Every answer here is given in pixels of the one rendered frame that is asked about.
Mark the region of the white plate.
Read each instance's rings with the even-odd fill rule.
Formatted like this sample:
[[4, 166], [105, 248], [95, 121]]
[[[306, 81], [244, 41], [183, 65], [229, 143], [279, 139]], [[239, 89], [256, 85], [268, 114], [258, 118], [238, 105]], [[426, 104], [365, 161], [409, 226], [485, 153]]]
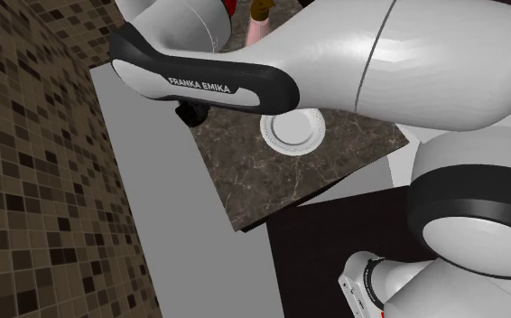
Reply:
[[277, 116], [262, 115], [260, 133], [277, 153], [302, 156], [321, 145], [326, 122], [317, 108], [297, 109]]

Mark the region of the pink bottle with brown cap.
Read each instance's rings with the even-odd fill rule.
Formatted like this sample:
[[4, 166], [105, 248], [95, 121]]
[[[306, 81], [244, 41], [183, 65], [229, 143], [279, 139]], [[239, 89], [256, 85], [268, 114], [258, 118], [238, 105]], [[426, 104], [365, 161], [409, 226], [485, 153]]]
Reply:
[[246, 46], [250, 46], [266, 37], [272, 30], [269, 23], [270, 9], [274, 0], [254, 0], [250, 5], [250, 20], [246, 34]]

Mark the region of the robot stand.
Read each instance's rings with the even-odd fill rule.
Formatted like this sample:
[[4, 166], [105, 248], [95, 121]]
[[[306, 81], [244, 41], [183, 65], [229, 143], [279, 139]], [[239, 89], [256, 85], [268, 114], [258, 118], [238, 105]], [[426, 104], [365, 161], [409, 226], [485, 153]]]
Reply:
[[338, 278], [358, 251], [404, 262], [436, 255], [409, 231], [399, 187], [276, 212], [266, 222], [285, 318], [354, 318]]

